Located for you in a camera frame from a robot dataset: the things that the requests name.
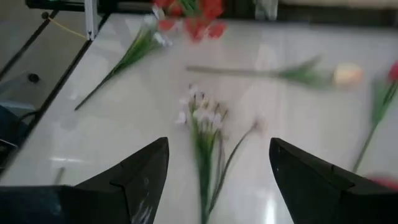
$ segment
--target green stem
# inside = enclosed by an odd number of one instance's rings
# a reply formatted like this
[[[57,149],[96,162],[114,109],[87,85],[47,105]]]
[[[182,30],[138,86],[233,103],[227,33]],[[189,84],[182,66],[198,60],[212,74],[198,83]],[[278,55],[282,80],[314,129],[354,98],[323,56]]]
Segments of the green stem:
[[[112,69],[112,71],[109,73],[109,74],[107,74],[107,76],[101,81],[101,83],[99,83],[96,87],[95,87],[95,89],[93,90],[93,91],[91,91],[87,96],[86,96],[86,98],[83,100],[83,101],[81,101],[80,103],[79,103],[79,105],[77,105],[76,106],[76,108],[75,108],[75,111],[77,111],[78,109],[80,109],[81,108],[81,106],[83,106],[85,103],[86,103],[86,101],[88,100],[88,99],[90,99],[93,95],[94,95],[94,93],[96,93],[110,78],[111,78],[111,75],[112,75],[112,73],[114,72],[114,69]]]
[[[391,100],[393,99],[393,97],[397,91],[397,88],[398,88],[397,82],[394,82],[391,84],[391,86],[388,89],[388,92],[386,94],[386,97],[384,98],[384,101],[383,101],[384,105],[387,105],[387,106],[389,105],[389,103],[391,102]]]
[[[370,133],[368,134],[368,138],[366,139],[365,145],[363,146],[361,152],[359,153],[358,159],[356,160],[356,163],[354,165],[354,169],[353,172],[356,173],[358,171],[358,167],[361,164],[362,160],[363,160],[363,156],[365,155],[365,152],[368,149],[369,143],[371,142],[371,139],[373,137],[373,134],[377,128],[378,123],[374,124]]]
[[[218,158],[217,158],[217,170],[216,170],[216,181],[213,190],[213,194],[217,191],[218,184],[221,180],[222,171],[224,170],[224,145],[223,145],[223,138],[220,135],[220,139],[218,140]]]
[[[181,4],[182,11],[187,16],[194,16],[195,9],[191,7],[189,0],[178,0]]]
[[[222,175],[221,175],[220,182],[218,183],[218,186],[217,186],[217,188],[216,188],[216,191],[214,192],[213,197],[211,198],[210,207],[209,207],[209,212],[208,212],[209,214],[210,214],[211,211],[213,210],[213,208],[214,208],[214,206],[215,206],[215,204],[216,204],[216,202],[217,202],[218,196],[220,195],[221,189],[223,188],[224,181],[225,181],[225,177],[226,177],[226,174],[227,174],[229,165],[231,165],[232,158],[234,157],[234,155],[235,155],[236,151],[238,150],[239,146],[242,144],[242,142],[246,139],[246,137],[247,137],[252,131],[253,131],[253,128],[250,128],[246,133],[244,133],[244,135],[243,135],[242,138],[239,140],[239,142],[237,143],[237,145],[235,146],[235,148],[232,150],[232,153],[231,153],[231,155],[229,156],[229,158],[228,158],[228,160],[227,160],[227,162],[226,162],[225,169],[224,169],[224,171],[223,171],[223,173],[222,173]]]

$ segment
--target table surface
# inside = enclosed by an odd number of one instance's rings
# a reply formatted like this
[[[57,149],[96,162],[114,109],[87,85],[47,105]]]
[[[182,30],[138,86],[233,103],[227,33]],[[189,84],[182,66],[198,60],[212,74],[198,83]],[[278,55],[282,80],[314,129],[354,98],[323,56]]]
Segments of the table surface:
[[[292,223],[268,158],[280,137],[351,169],[370,128],[370,82],[398,58],[388,30],[228,22],[220,40],[191,44],[185,36],[111,80],[79,111],[75,106],[123,56],[141,16],[113,14],[1,179],[1,185],[78,184],[161,136],[170,144],[167,180],[155,223],[198,223],[198,180],[187,128],[177,126],[178,99],[194,83],[229,108],[227,154],[252,121],[267,130],[241,146],[210,223]],[[187,65],[238,69],[284,67],[322,55],[321,68],[343,62],[365,70],[349,90],[316,91],[268,78],[187,72]]]

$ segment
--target artificial flower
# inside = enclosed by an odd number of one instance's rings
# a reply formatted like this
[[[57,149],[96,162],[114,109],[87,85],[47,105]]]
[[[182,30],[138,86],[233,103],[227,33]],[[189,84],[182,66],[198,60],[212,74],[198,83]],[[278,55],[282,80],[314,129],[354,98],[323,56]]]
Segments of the artificial flower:
[[[214,22],[223,13],[222,0],[156,0],[153,8],[160,20],[159,28],[164,31],[175,25],[175,18],[168,19],[161,8],[165,8],[171,16],[185,13],[184,28],[194,42],[200,42],[205,34],[211,39],[220,38],[226,29],[226,24]]]
[[[340,64],[333,74],[333,81],[336,85],[353,85],[363,79],[363,70],[351,63]]]
[[[394,97],[398,90],[398,80],[395,80],[394,72],[397,71],[397,63],[393,64],[391,71],[388,74],[387,81],[385,79],[380,80],[376,78],[374,84],[374,96],[373,96],[373,114],[372,114],[372,128],[365,140],[364,146],[359,153],[358,159],[354,165],[354,172],[358,170],[359,165],[363,160],[365,152],[368,150],[369,143],[376,132],[379,123],[384,119],[386,113],[394,100]]]
[[[205,97],[195,85],[190,85],[188,97],[182,98],[183,111],[178,114],[176,123],[189,126],[196,155],[199,173],[201,200],[201,223],[206,224],[223,187],[228,167],[246,136],[255,131],[254,126],[239,140],[227,163],[224,163],[223,123],[228,110],[219,102]],[[215,175],[213,173],[213,154],[218,156]]]

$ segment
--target white flower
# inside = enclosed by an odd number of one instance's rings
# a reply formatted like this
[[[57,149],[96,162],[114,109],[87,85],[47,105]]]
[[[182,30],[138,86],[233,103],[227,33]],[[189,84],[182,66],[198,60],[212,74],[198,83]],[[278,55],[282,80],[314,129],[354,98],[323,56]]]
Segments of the white flower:
[[[216,108],[216,101],[212,98],[203,98],[200,102],[199,102],[199,107],[208,109],[208,110],[213,110]]]
[[[192,114],[192,116],[194,118],[196,118],[196,120],[198,120],[198,122],[203,122],[204,120],[207,119],[207,110],[204,108],[199,108],[197,110],[195,110]]]
[[[333,81],[336,85],[354,85],[362,80],[363,73],[361,67],[355,64],[340,64],[333,74]]]
[[[213,118],[213,131],[220,130],[223,127],[223,122],[222,122],[222,115],[220,113],[217,113],[214,115]]]
[[[194,97],[195,95],[198,95],[199,93],[200,93],[199,89],[196,85],[189,86],[189,95],[191,97]]]
[[[185,124],[186,122],[187,122],[187,114],[184,111],[180,111],[175,123],[176,124]]]

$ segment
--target flower stem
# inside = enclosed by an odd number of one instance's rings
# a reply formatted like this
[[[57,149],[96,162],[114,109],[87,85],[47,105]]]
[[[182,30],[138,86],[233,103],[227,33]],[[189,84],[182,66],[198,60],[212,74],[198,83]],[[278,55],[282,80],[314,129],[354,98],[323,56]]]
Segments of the flower stem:
[[[361,162],[363,160],[363,156],[365,155],[365,152],[368,149],[369,143],[371,142],[371,139],[372,139],[373,134],[377,128],[377,125],[378,124],[374,124],[371,131],[368,134],[368,138],[366,139],[365,145],[363,146],[361,152],[359,153],[358,159],[355,162],[354,169],[353,169],[354,173],[356,173],[358,171],[359,165],[361,164]]]
[[[237,145],[235,146],[235,148],[232,150],[232,153],[231,153],[231,155],[229,156],[229,158],[228,158],[228,160],[227,160],[227,162],[226,162],[224,171],[223,171],[223,173],[222,173],[222,175],[221,175],[220,182],[218,183],[217,188],[216,188],[216,190],[215,190],[215,192],[214,192],[214,194],[213,194],[213,197],[211,198],[210,207],[209,207],[209,212],[208,212],[209,214],[210,214],[211,211],[213,210],[213,208],[214,208],[214,206],[215,206],[215,204],[216,204],[216,202],[217,202],[218,196],[219,196],[219,194],[220,194],[220,192],[221,192],[221,189],[223,188],[224,181],[225,181],[225,177],[226,177],[226,173],[227,173],[227,171],[228,171],[229,165],[231,165],[232,158],[234,157],[234,155],[235,155],[236,151],[238,150],[239,146],[242,144],[242,142],[246,139],[246,137],[247,137],[253,130],[254,130],[254,128],[251,127],[246,133],[244,133],[244,135],[243,135],[242,138],[239,140],[239,142],[237,143]]]
[[[90,99],[93,95],[94,95],[94,93],[96,93],[109,79],[110,79],[110,74],[112,74],[114,72],[114,70],[112,70],[102,81],[101,81],[101,83],[99,83],[96,87],[95,87],[95,89],[93,90],[93,91],[91,91],[87,96],[86,96],[86,98],[83,100],[83,101],[81,101],[80,103],[79,103],[79,105],[77,105],[76,106],[76,108],[75,108],[75,111],[76,110],[78,110],[79,108],[81,108],[81,106],[83,106],[85,103],[86,103],[86,101],[88,100],[88,99]]]
[[[213,190],[213,194],[217,191],[218,183],[221,180],[222,171],[225,167],[225,152],[224,152],[224,145],[223,145],[223,138],[221,134],[219,134],[220,139],[218,140],[218,158],[217,158],[217,170],[216,170],[216,181]]]

